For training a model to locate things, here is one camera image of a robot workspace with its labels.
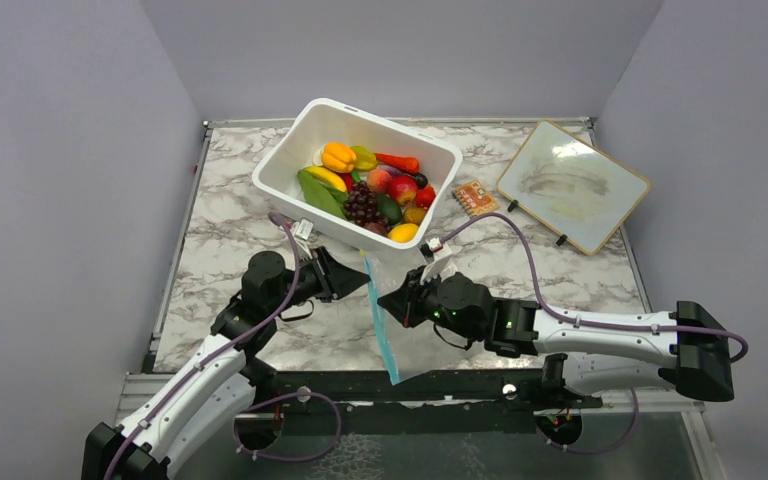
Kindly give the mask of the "orange carrot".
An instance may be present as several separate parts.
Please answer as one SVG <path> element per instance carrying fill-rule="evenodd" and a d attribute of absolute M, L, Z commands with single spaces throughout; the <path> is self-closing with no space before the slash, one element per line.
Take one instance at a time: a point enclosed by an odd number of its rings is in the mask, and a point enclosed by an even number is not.
<path fill-rule="evenodd" d="M 387 165 L 411 174 L 420 172 L 420 162 L 415 157 L 396 156 L 379 152 L 375 153 L 375 157 L 381 165 Z"/>

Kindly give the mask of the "peach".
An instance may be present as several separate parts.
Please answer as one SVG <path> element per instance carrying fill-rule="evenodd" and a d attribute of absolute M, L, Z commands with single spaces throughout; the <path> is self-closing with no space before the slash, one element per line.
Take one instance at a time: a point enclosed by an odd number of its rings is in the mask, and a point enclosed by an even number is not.
<path fill-rule="evenodd" d="M 376 168 L 366 176 L 367 186 L 375 193 L 386 194 L 393 176 L 386 170 Z"/>

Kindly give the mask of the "red strawberry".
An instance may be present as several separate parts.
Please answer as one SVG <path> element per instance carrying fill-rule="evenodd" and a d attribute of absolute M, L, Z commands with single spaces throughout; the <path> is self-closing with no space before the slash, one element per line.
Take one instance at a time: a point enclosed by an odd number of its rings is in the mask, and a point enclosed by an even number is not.
<path fill-rule="evenodd" d="M 435 199 L 436 191 L 431 185 L 427 185 L 423 189 L 417 191 L 413 203 L 417 208 L 428 210 Z"/>

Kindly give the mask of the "dark purple passion fruit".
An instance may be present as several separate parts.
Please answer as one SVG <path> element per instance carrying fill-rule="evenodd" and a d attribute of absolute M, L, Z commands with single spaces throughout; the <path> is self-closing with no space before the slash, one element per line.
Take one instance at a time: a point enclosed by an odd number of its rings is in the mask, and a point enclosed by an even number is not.
<path fill-rule="evenodd" d="M 384 237 L 386 237 L 388 235 L 388 228 L 387 228 L 387 226 L 384 225 L 384 224 L 381 224 L 379 222 L 369 222 L 369 223 L 366 223 L 363 226 L 363 228 L 368 230 L 368 231 L 370 231 L 370 232 L 372 232 L 372 233 L 375 233 L 377 235 L 381 235 L 381 236 L 384 236 Z"/>

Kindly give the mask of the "small orange fruit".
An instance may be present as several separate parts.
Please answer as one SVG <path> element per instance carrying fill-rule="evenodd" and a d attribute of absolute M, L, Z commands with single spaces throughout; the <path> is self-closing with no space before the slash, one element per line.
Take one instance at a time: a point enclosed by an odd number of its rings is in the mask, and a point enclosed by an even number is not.
<path fill-rule="evenodd" d="M 423 223 L 426 215 L 426 209 L 417 206 L 409 206 L 403 211 L 402 222 L 419 226 Z"/>

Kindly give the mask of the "red apple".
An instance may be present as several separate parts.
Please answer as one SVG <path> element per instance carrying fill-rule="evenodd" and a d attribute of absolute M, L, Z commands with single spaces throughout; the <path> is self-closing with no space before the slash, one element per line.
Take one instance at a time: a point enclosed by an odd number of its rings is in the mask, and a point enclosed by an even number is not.
<path fill-rule="evenodd" d="M 393 177 L 387 186 L 387 195 L 400 206 L 413 202 L 418 191 L 416 181 L 406 175 Z"/>

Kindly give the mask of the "clear zip top bag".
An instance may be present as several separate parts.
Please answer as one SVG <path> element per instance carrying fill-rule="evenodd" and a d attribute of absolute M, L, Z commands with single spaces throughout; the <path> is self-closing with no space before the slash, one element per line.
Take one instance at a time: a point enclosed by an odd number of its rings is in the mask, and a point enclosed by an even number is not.
<path fill-rule="evenodd" d="M 416 250 L 364 252 L 362 257 L 370 276 L 368 293 L 376 338 L 391 384 L 398 385 L 432 370 L 461 366 L 472 358 L 477 350 L 465 351 L 464 338 L 429 321 L 405 328 L 377 304 L 384 295 L 401 286 L 408 271 L 425 267 L 421 253 Z"/>

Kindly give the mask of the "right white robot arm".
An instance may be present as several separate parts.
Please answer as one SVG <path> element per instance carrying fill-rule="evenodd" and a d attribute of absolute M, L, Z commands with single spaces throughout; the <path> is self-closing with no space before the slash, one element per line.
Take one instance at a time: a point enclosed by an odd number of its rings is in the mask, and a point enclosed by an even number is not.
<path fill-rule="evenodd" d="M 706 402 L 734 399 L 728 332 L 700 304 L 640 315 L 551 310 L 493 296 L 461 273 L 425 281 L 421 268 L 377 304 L 405 328 L 429 321 L 500 357 L 563 354 L 562 369 L 537 380 L 539 398 L 560 407 L 576 394 L 659 387 Z"/>

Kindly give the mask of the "green leaf vegetable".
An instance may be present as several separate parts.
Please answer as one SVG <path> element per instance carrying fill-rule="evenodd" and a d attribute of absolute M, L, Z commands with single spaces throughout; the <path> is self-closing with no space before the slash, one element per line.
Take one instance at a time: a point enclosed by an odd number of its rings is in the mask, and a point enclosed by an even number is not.
<path fill-rule="evenodd" d="M 304 200 L 309 206 L 322 210 L 341 220 L 347 219 L 343 206 L 344 202 L 348 199 L 346 192 L 325 185 L 304 170 L 300 170 L 296 177 L 302 189 Z"/>

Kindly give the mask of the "yellow banana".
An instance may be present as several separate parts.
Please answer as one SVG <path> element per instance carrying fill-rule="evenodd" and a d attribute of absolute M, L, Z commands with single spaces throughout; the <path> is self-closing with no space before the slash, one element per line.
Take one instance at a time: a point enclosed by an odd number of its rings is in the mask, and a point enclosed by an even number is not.
<path fill-rule="evenodd" d="M 340 192 L 348 191 L 345 181 L 337 173 L 325 167 L 308 166 L 305 167 L 303 171 L 310 174 L 316 180 L 319 180 Z"/>

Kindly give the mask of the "dark eggplant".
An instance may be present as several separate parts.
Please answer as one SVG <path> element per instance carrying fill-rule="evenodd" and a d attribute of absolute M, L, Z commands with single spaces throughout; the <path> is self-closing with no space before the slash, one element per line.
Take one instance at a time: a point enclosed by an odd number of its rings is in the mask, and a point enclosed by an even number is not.
<path fill-rule="evenodd" d="M 427 177 L 420 172 L 407 173 L 407 176 L 409 176 L 416 183 L 419 190 L 426 188 L 429 184 Z"/>

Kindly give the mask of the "purple grape bunch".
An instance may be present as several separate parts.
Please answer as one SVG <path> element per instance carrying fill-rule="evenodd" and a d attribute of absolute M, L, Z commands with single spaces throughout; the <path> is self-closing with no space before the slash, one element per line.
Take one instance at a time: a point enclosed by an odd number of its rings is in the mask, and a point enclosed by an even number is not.
<path fill-rule="evenodd" d="M 365 181 L 353 185 L 347 199 L 343 203 L 345 217 L 352 223 L 366 227 L 375 224 L 388 227 L 387 218 L 378 208 L 376 193 Z"/>

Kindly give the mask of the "yellow lemon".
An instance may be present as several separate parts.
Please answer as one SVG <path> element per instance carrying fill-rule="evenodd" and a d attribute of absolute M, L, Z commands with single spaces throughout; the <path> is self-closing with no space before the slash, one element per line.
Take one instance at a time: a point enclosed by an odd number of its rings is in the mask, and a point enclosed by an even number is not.
<path fill-rule="evenodd" d="M 419 226 L 413 223 L 403 223 L 394 226 L 387 234 L 389 240 L 397 243 L 407 243 L 417 234 Z"/>

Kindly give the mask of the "wood framed whiteboard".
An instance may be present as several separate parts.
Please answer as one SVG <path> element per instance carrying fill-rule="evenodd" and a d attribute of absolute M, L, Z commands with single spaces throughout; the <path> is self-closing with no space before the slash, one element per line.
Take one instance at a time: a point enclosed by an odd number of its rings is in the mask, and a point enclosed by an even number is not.
<path fill-rule="evenodd" d="M 598 253 L 645 198 L 650 181 L 550 120 L 528 134 L 497 192 L 565 242 Z"/>

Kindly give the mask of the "orange bell pepper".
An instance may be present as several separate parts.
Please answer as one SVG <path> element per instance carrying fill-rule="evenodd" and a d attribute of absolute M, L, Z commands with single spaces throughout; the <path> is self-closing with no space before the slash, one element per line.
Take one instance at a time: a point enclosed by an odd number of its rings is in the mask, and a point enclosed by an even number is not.
<path fill-rule="evenodd" d="M 356 153 L 350 147 L 337 142 L 327 143 L 320 159 L 325 168 L 336 173 L 350 173 L 357 163 Z"/>

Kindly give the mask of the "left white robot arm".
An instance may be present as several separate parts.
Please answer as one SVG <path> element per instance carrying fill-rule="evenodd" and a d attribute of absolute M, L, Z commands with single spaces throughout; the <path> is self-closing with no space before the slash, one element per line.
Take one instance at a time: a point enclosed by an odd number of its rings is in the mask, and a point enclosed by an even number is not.
<path fill-rule="evenodd" d="M 88 434 L 81 478 L 174 478 L 236 414 L 273 401 L 274 371 L 256 356 L 279 316 L 309 300 L 342 299 L 369 280 L 323 247 L 296 257 L 294 268 L 275 251 L 255 254 L 240 289 L 185 366 L 118 425 L 100 423 Z"/>

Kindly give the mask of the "green avocado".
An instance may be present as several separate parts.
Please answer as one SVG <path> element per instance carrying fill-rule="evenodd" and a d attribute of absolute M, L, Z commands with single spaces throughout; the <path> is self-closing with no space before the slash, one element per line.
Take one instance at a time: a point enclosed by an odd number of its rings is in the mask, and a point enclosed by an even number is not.
<path fill-rule="evenodd" d="M 395 226 L 402 221 L 401 206 L 392 198 L 384 194 L 377 194 L 377 208 L 389 226 Z"/>

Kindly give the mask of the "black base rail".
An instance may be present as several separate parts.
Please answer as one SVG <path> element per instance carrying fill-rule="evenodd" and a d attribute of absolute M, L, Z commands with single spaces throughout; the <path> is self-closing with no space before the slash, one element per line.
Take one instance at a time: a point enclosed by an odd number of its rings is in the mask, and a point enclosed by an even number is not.
<path fill-rule="evenodd" d="M 272 371 L 253 369 L 255 406 L 234 430 L 249 446 L 279 436 L 342 434 L 525 433 L 550 429 L 571 414 L 564 430 L 578 435 L 580 413 L 601 399 L 572 393 L 562 378 L 564 356 L 542 368 L 432 370 L 394 385 L 383 370 Z"/>

